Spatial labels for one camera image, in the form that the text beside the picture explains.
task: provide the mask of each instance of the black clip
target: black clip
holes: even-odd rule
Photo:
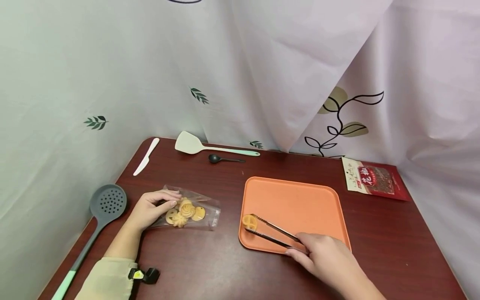
[[[149,268],[146,272],[140,269],[130,269],[128,279],[142,280],[146,284],[155,284],[160,277],[160,271],[155,268]]]

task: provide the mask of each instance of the fabric backdrop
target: fabric backdrop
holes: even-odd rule
[[[480,298],[475,0],[0,4],[0,294],[36,299],[142,140],[398,165]],[[29,289],[23,288],[28,283]]]

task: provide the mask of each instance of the gray slotted spoon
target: gray slotted spoon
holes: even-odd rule
[[[52,300],[63,299],[63,296],[65,296],[73,277],[77,273],[80,264],[84,260],[88,250],[92,246],[98,234],[108,223],[121,216],[121,214],[123,214],[125,211],[126,206],[127,195],[125,194],[125,191],[116,184],[107,184],[95,191],[90,199],[90,211],[96,218],[96,229],[75,263],[73,263],[70,271],[68,271],[68,274],[63,279],[61,285],[55,292],[55,295],[53,295]]]

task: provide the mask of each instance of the orange tray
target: orange tray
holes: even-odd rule
[[[344,242],[349,249],[347,228],[337,193],[332,188],[302,182],[251,177],[245,183],[241,215],[256,214],[292,234],[325,234]],[[258,222],[257,231],[299,249],[303,245]],[[284,253],[285,248],[243,229],[239,240],[248,249]]]

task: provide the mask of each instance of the cookie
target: cookie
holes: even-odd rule
[[[241,223],[247,229],[257,230],[257,218],[252,215],[244,215],[241,219]]]
[[[203,207],[197,206],[195,208],[195,214],[192,216],[192,221],[198,222],[205,218],[205,209]]]
[[[178,228],[182,228],[183,226],[185,226],[187,220],[188,219],[182,216],[180,213],[177,213],[172,217],[173,226],[176,226]]]
[[[177,214],[177,210],[176,209],[170,209],[169,211],[167,211],[167,214],[165,215],[165,221],[171,225],[173,225],[173,220],[172,218]]]
[[[190,200],[188,200],[187,197],[182,197],[180,199],[180,204],[178,204],[179,210],[181,210],[182,206],[184,206],[185,204],[192,204],[192,202]]]
[[[183,204],[180,206],[180,214],[185,218],[190,218],[195,214],[195,206],[191,203]]]

